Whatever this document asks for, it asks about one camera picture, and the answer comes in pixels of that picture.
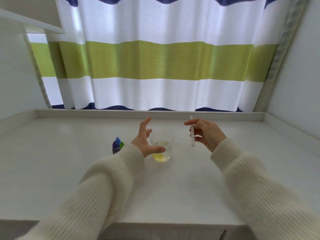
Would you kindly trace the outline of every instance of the white sweater sleeve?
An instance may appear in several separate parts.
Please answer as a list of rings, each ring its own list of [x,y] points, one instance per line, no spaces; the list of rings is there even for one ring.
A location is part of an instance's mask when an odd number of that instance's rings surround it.
[[[256,157],[226,139],[211,160],[221,170],[239,213],[258,240],[320,239],[319,219],[296,194],[272,179]]]
[[[144,158],[134,145],[92,165],[76,191],[19,240],[95,240],[118,216]]]

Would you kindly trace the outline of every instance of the table surface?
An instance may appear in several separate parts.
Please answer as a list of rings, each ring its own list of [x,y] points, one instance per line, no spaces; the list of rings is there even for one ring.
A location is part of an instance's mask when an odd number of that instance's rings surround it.
[[[76,188],[88,167],[138,133],[141,120],[38,118],[0,137],[0,219],[40,220]],[[254,153],[268,171],[320,213],[320,158],[262,122],[218,121],[226,135]],[[191,147],[181,120],[153,120],[149,128],[175,136],[170,161],[146,167],[119,223],[243,225],[222,175],[201,144]]]

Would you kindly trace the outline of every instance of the hand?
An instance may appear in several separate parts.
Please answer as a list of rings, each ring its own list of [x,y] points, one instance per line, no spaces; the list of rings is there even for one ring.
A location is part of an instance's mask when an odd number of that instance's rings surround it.
[[[194,141],[201,142],[210,152],[213,152],[214,149],[227,138],[214,122],[193,119],[186,121],[184,125],[194,125],[194,135],[199,135],[194,137]]]
[[[145,119],[139,128],[139,133],[137,137],[133,139],[131,144],[135,145],[142,153],[143,157],[147,157],[153,153],[162,153],[166,149],[162,146],[151,146],[147,142],[147,138],[150,136],[152,129],[147,129],[147,124],[150,122],[151,117]]]

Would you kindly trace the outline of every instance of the striped curtain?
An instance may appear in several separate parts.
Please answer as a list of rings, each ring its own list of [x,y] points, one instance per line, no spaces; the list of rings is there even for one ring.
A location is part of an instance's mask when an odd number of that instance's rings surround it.
[[[28,34],[53,108],[252,112],[291,0],[58,0]]]

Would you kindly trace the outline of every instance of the cup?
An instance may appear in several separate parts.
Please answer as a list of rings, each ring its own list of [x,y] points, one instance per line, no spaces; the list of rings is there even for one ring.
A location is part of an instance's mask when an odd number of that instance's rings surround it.
[[[171,157],[171,151],[174,144],[174,135],[168,131],[155,131],[150,135],[152,146],[162,146],[165,148],[163,153],[155,153],[153,157],[158,162],[166,162]]]

